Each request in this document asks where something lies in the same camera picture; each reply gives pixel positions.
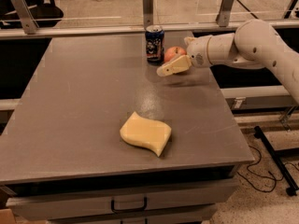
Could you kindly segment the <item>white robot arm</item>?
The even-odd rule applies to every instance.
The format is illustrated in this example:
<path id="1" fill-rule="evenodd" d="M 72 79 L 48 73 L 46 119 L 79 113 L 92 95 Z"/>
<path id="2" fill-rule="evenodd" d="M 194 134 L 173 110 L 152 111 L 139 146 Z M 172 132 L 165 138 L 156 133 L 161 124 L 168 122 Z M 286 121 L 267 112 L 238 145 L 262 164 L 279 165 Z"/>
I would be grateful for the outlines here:
<path id="1" fill-rule="evenodd" d="M 185 55 L 177 55 L 157 69 L 167 77 L 191 67 L 225 64 L 231 67 L 268 69 L 299 103 L 299 53 L 291 49 L 268 22 L 249 20 L 224 35 L 186 37 Z"/>

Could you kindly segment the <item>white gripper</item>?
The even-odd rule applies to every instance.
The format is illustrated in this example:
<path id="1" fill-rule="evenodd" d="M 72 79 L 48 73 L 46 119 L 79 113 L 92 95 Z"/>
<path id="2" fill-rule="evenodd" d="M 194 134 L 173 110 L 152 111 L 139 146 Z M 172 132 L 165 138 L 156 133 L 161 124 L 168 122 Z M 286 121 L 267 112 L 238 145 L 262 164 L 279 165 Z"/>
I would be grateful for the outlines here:
<path id="1" fill-rule="evenodd" d="M 211 35 L 185 37 L 187 55 L 177 55 L 169 62 L 164 63 L 157 69 L 157 75 L 159 77 L 171 76 L 189 70 L 192 65 L 196 68 L 210 67 L 211 63 L 207 52 L 210 39 Z"/>

